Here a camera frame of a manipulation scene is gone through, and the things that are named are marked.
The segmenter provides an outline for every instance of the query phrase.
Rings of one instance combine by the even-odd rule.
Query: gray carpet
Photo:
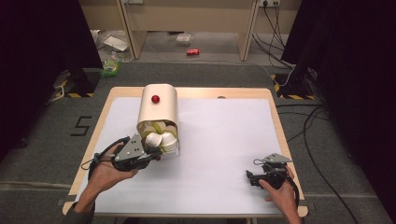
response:
[[[267,67],[270,74],[288,71]],[[277,105],[321,104],[320,100],[285,100],[275,96],[271,78],[257,65],[201,63],[124,63],[116,77],[102,78],[92,98],[63,98],[50,104],[27,136],[28,146],[14,148],[0,164],[0,223],[58,223],[67,195],[111,88],[169,83],[175,87],[267,88]],[[279,107],[287,139],[301,132],[314,106]],[[391,223],[364,173],[352,159],[326,108],[306,132],[310,152],[321,172],[345,199],[359,223]],[[90,128],[84,133],[75,128]],[[300,134],[289,141],[291,156],[309,207],[305,223],[352,223],[349,213],[316,171]],[[96,217],[94,223],[122,223]],[[285,223],[259,219],[259,223]]]

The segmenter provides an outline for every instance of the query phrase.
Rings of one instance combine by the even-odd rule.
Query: hand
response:
[[[293,179],[294,174],[289,166],[286,166],[286,169],[288,170],[290,178]],[[274,201],[276,207],[288,220],[289,223],[301,223],[297,212],[297,206],[294,201],[294,190],[289,181],[283,182],[280,189],[274,189],[268,182],[263,179],[259,180],[259,183],[270,194],[268,197],[265,198],[265,201]]]
[[[116,144],[107,153],[113,153],[119,145]],[[82,191],[75,211],[78,213],[90,212],[97,196],[105,190],[113,188],[124,179],[129,179],[137,174],[137,170],[122,172],[114,168],[110,157],[104,156],[102,161],[96,165],[87,187]]]

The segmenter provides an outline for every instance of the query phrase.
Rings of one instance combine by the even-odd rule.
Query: power socket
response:
[[[265,0],[260,0],[259,7],[264,7],[264,1]],[[266,1],[267,1],[267,7],[276,7],[276,3],[278,7],[280,5],[280,0],[266,0]]]

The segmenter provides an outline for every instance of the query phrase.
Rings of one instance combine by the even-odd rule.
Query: person's right hand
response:
[[[289,166],[286,166],[286,169],[288,170],[290,178],[293,179],[294,174]],[[294,200],[294,190],[289,181],[285,180],[280,189],[274,189],[267,181],[263,179],[259,180],[259,183],[270,194],[265,198],[265,201],[273,201],[289,223],[301,223]]]

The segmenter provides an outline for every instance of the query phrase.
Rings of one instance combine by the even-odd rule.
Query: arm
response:
[[[111,154],[114,152],[118,145],[111,148],[108,153]],[[118,171],[113,167],[111,161],[109,161],[109,157],[103,157],[103,160],[93,171],[90,182],[88,182],[87,187],[82,191],[79,201],[74,203],[67,212],[63,224],[90,223],[94,212],[94,203],[99,194],[111,189],[122,180],[132,178],[137,174],[137,170],[129,172]]]
[[[293,172],[288,166],[286,166],[286,168],[288,169],[289,176],[293,179]],[[289,224],[301,224],[301,219],[298,215],[297,206],[294,201],[294,190],[288,181],[285,181],[280,189],[272,188],[268,182],[262,179],[259,180],[259,183],[270,194],[265,198],[265,201],[274,201],[276,207],[283,214]]]

